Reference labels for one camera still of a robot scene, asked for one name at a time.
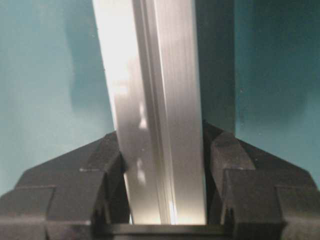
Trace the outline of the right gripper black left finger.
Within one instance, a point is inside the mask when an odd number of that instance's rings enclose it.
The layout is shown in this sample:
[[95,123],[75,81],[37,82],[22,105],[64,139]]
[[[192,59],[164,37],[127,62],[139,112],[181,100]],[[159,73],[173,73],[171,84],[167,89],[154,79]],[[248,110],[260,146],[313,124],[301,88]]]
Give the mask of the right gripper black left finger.
[[92,240],[129,219],[115,132],[26,170],[0,198],[3,240]]

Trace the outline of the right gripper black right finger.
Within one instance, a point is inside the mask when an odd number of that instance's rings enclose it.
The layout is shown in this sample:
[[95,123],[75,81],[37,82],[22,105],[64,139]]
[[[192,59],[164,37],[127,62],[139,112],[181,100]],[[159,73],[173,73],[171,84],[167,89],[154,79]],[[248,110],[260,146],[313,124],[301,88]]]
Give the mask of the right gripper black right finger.
[[207,220],[235,240],[317,240],[320,191],[311,174],[203,124]]

